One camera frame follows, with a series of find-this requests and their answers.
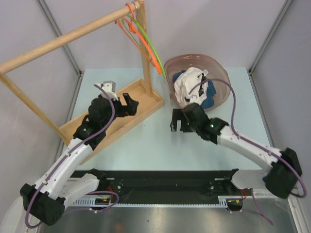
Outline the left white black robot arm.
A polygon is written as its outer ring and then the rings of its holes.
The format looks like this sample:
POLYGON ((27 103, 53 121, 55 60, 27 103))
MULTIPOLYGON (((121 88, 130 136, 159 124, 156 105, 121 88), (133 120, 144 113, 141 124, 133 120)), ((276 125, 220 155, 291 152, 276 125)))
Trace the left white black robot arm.
POLYGON ((133 100, 128 93, 124 93, 123 97, 126 105, 122 105, 119 98, 110 98, 106 92, 93 99, 88 114, 63 154, 35 184, 23 185, 20 195, 23 198, 25 224, 28 228, 35 228, 29 223, 30 215, 51 226, 70 205, 84 195, 91 192, 102 194, 107 190, 107 181, 91 173, 85 174, 67 188, 64 185, 79 164, 105 138, 106 129, 116 118, 134 116, 137 113, 139 102, 133 100))

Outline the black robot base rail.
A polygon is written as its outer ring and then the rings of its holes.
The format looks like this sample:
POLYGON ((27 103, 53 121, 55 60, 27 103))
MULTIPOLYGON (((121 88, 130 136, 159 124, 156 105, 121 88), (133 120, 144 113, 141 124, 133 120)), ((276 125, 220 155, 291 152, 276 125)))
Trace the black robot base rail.
POLYGON ((99 191, 113 191, 119 205, 207 205, 218 198, 243 199, 248 190, 231 182, 236 170, 225 171, 103 171, 89 170, 99 176, 99 191))

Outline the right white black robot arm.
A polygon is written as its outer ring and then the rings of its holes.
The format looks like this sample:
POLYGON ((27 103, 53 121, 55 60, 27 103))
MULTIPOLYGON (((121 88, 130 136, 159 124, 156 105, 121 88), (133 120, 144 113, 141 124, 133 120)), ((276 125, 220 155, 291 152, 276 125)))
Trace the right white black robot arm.
POLYGON ((228 122, 217 117, 209 118, 197 103, 172 110, 172 132, 177 131, 179 121, 180 131, 194 132, 203 140, 231 149, 261 167, 266 173, 262 178, 265 187, 278 198, 288 198, 296 183, 301 181, 299 159, 291 148, 272 148, 238 134, 228 122))

